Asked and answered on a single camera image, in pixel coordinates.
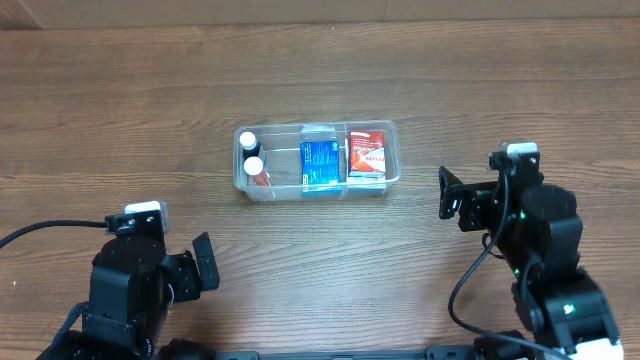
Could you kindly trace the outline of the white medicine box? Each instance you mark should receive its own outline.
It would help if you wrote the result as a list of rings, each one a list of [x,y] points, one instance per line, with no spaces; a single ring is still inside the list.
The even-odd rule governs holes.
[[[347,166],[346,182],[347,183],[351,183],[351,184],[376,183],[376,182],[379,182],[379,181],[383,181],[385,179],[386,172],[382,177],[379,177],[379,178],[374,178],[374,177],[351,177],[351,176],[348,175],[348,162],[349,162],[349,143],[348,143],[348,152],[347,152],[347,161],[346,161],[346,166]]]

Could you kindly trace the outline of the red medicine box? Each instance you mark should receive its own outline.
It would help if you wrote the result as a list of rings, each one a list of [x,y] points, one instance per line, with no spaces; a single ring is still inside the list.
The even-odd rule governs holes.
[[[385,174],[385,134],[383,132],[351,131],[348,143],[349,176],[379,178]]]

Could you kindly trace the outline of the blue medicine box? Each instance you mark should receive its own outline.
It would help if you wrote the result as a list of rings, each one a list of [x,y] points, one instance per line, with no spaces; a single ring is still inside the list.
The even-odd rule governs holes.
[[[341,191],[340,147],[336,140],[301,142],[300,155],[304,193]]]

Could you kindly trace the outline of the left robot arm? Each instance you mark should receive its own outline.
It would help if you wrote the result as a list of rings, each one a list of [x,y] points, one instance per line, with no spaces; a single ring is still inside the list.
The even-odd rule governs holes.
[[[208,233],[169,254],[167,205],[132,203],[106,217],[111,235],[92,261],[89,298],[69,312],[40,360],[213,359],[213,350],[175,338],[158,342],[171,307],[220,285]]]

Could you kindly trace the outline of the orange tube white cap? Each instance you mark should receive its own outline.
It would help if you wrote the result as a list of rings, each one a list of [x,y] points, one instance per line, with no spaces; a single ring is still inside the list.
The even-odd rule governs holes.
[[[270,177],[267,174],[264,162],[257,156],[248,157],[243,163],[245,173],[253,179],[258,186],[270,186]]]

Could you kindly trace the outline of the black bottle white cap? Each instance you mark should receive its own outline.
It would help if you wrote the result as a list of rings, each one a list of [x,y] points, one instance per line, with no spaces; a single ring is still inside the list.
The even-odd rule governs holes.
[[[238,140],[242,148],[242,155],[244,160],[247,160],[250,157],[258,157],[261,160],[265,159],[263,146],[253,132],[242,132],[239,135]]]

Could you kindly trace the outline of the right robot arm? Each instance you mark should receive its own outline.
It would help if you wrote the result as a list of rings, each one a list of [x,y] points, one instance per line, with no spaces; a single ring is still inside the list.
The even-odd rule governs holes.
[[[475,333],[470,346],[433,347],[429,359],[621,359],[624,349],[607,297],[579,265],[583,222],[574,193],[544,181],[533,142],[504,143],[489,154],[495,181],[465,184],[439,169],[441,219],[479,231],[483,251],[448,300],[451,319]],[[489,331],[463,321],[455,300],[481,263],[494,256],[515,277],[511,293],[521,332]]]

